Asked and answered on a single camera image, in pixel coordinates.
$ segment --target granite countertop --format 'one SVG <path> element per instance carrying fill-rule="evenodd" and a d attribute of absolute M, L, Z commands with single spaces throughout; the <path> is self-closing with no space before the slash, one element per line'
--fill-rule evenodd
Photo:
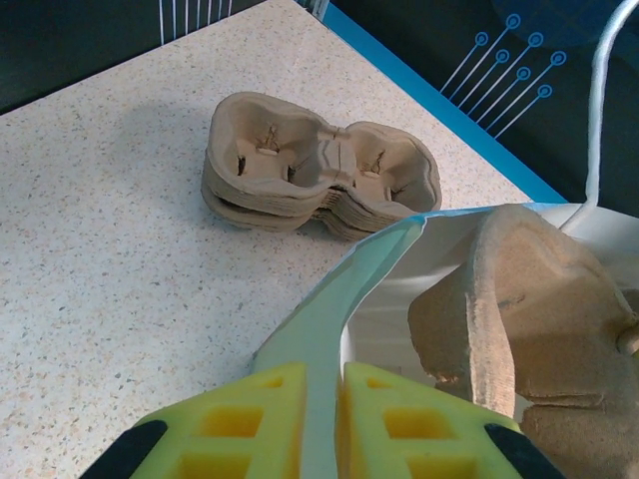
<path fill-rule="evenodd" d="M 271 0 L 2 117 L 2 477 L 77 477 L 161 406 L 247 372 L 350 248 L 239 231 L 200 195 L 238 91 L 419 137 L 443 209 L 527 196 L 292 0 Z"/>

